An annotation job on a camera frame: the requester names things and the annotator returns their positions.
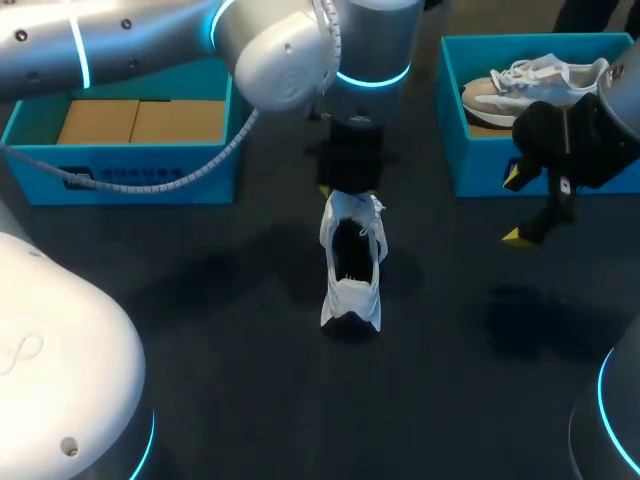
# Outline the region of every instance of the white sneaker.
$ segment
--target white sneaker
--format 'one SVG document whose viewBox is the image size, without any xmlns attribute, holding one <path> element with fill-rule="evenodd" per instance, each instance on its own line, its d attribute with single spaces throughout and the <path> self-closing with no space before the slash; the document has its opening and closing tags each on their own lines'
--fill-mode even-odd
<svg viewBox="0 0 640 480">
<path fill-rule="evenodd" d="M 534 102 L 569 107 L 586 93 L 596 93 L 598 77 L 607 68 L 609 63 L 604 58 L 591 65 L 570 65 L 553 54 L 536 60 L 519 60 L 509 70 L 491 70 L 491 77 L 467 83 L 462 105 L 491 125 L 511 127 Z"/>
<path fill-rule="evenodd" d="M 320 325 L 356 315 L 380 331 L 380 262 L 388 253 L 378 199 L 334 190 L 324 210 L 320 244 L 327 252 L 328 288 Z"/>
</svg>

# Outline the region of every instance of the black table surface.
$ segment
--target black table surface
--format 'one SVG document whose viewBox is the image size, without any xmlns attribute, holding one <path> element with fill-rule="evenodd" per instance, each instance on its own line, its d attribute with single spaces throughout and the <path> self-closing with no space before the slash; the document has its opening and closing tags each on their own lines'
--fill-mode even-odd
<svg viewBox="0 0 640 480">
<path fill-rule="evenodd" d="M 570 478 L 573 401 L 640 304 L 640 198 L 580 197 L 543 248 L 505 246 L 543 200 L 456 200 L 433 105 L 412 83 L 389 125 L 364 345 L 319 331 L 322 125 L 264 117 L 233 206 L 32 209 L 3 167 L 39 247 L 136 324 L 163 478 Z"/>
</svg>

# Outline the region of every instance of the blue plastic box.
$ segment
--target blue plastic box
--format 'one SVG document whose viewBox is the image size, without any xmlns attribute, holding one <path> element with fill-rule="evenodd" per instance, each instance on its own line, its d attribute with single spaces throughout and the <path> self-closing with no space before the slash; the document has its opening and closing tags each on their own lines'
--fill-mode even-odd
<svg viewBox="0 0 640 480">
<path fill-rule="evenodd" d="M 488 76 L 492 68 L 509 68 L 516 60 L 553 53 L 568 63 L 591 63 L 600 57 L 612 62 L 632 44 L 631 37 L 618 33 L 443 37 L 436 109 L 456 196 L 547 194 L 544 175 L 519 193 L 502 188 L 507 164 L 520 152 L 510 136 L 471 136 L 460 100 L 461 87 L 475 78 Z M 640 162 L 636 162 L 601 189 L 585 188 L 581 194 L 639 192 Z"/>
<path fill-rule="evenodd" d="M 56 145 L 72 100 L 226 101 L 222 143 Z M 18 102 L 2 141 L 31 157 L 96 180 L 151 185 L 176 180 L 215 157 L 242 127 L 243 100 L 219 59 L 206 59 L 159 73 L 72 93 Z M 234 152 L 213 172 L 182 189 L 127 195 L 78 189 L 60 178 L 7 159 L 31 205 L 226 204 L 234 200 Z"/>
</svg>

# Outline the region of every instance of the shoe insole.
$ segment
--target shoe insole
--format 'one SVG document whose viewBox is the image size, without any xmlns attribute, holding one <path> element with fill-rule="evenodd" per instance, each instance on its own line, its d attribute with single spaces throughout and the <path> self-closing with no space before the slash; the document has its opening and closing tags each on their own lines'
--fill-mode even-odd
<svg viewBox="0 0 640 480">
<path fill-rule="evenodd" d="M 336 279 L 350 278 L 371 283 L 373 259 L 369 249 L 369 236 L 360 235 L 362 226 L 347 219 L 340 222 L 333 236 L 333 257 Z"/>
<path fill-rule="evenodd" d="M 569 70 L 569 85 L 573 88 L 586 88 L 598 80 L 599 69 L 595 65 L 574 67 Z"/>
</svg>

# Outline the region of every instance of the cable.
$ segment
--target cable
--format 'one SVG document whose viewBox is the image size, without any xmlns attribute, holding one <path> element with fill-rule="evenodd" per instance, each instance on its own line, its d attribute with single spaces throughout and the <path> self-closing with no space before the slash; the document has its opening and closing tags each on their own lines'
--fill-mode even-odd
<svg viewBox="0 0 640 480">
<path fill-rule="evenodd" d="M 331 52 L 331 66 L 329 68 L 329 72 L 325 77 L 322 84 L 322 93 L 329 88 L 331 83 L 335 80 L 338 71 L 340 69 L 340 59 L 342 56 L 342 38 L 340 25 L 338 23 L 338 12 L 333 4 L 333 0 L 311 0 L 313 2 L 314 8 L 316 9 L 316 14 L 323 13 L 324 15 L 318 16 L 318 22 L 321 21 L 322 18 L 326 16 L 328 21 L 329 32 L 331 33 L 333 48 Z M 215 167 L 217 167 L 222 161 L 224 161 L 245 139 L 245 137 L 249 134 L 249 131 L 253 128 L 256 121 L 260 117 L 260 113 L 258 110 L 253 110 L 245 124 L 242 126 L 240 131 L 233 137 L 231 142 L 218 154 L 215 158 L 210 160 L 204 166 L 197 169 L 195 172 L 190 173 L 178 180 L 174 180 L 168 183 L 162 183 L 159 185 L 148 185 L 148 186 L 128 186 L 121 185 L 117 183 L 107 183 L 101 182 L 97 180 L 92 180 L 90 178 L 86 178 L 81 175 L 77 175 L 74 173 L 69 173 L 59 168 L 56 168 L 48 163 L 41 162 L 36 160 L 29 155 L 26 155 L 22 152 L 17 151 L 16 149 L 10 147 L 6 143 L 0 142 L 0 152 L 5 154 L 6 156 L 12 157 L 15 160 L 28 163 L 33 165 L 40 170 L 43 170 L 47 173 L 55 175 L 64 181 L 79 185 L 85 188 L 90 188 L 93 190 L 103 190 L 110 191 L 115 193 L 126 193 L 130 195 L 148 195 L 155 193 L 166 193 L 172 190 L 177 190 L 182 188 L 190 183 L 204 177 L 205 175 L 211 173 Z"/>
<path fill-rule="evenodd" d="M 133 187 L 128 185 L 120 185 L 117 183 L 100 182 L 97 180 L 91 180 L 90 178 L 85 178 L 81 175 L 76 175 L 75 173 L 65 172 L 64 170 L 60 170 L 59 168 L 49 165 L 48 163 L 35 160 L 31 158 L 29 155 L 25 155 L 24 153 L 21 153 L 15 150 L 14 148 L 11 148 L 9 145 L 5 143 L 0 143 L 0 151 L 10 155 L 16 160 L 20 160 L 21 162 L 25 162 L 30 165 L 33 165 L 34 167 L 37 167 L 40 170 L 44 170 L 47 173 L 56 175 L 62 178 L 63 180 L 65 180 L 66 182 L 69 182 L 75 185 L 80 185 L 85 188 L 91 188 L 94 190 L 106 190 L 106 191 L 111 191 L 116 193 L 128 193 L 133 195 L 165 193 L 165 192 L 170 192 L 172 190 L 177 190 L 178 188 L 182 188 L 185 185 L 188 185 L 194 182 L 195 180 L 202 178 L 208 173 L 211 173 L 211 171 L 215 167 L 217 167 L 220 164 L 220 162 L 226 159 L 231 154 L 231 152 L 233 152 L 238 147 L 238 145 L 249 133 L 249 130 L 251 130 L 253 125 L 256 123 L 256 120 L 258 120 L 258 117 L 259 117 L 258 111 L 254 110 L 249 116 L 249 118 L 247 119 L 247 121 L 245 122 L 245 124 L 242 126 L 240 131 L 236 134 L 235 137 L 233 137 L 233 140 L 231 140 L 231 142 L 229 142 L 229 144 L 226 147 L 224 147 L 224 149 L 207 164 L 205 164 L 195 172 L 190 173 L 185 177 L 179 178 L 178 180 L 174 180 L 173 182 L 163 183 L 160 185 Z"/>
</svg>

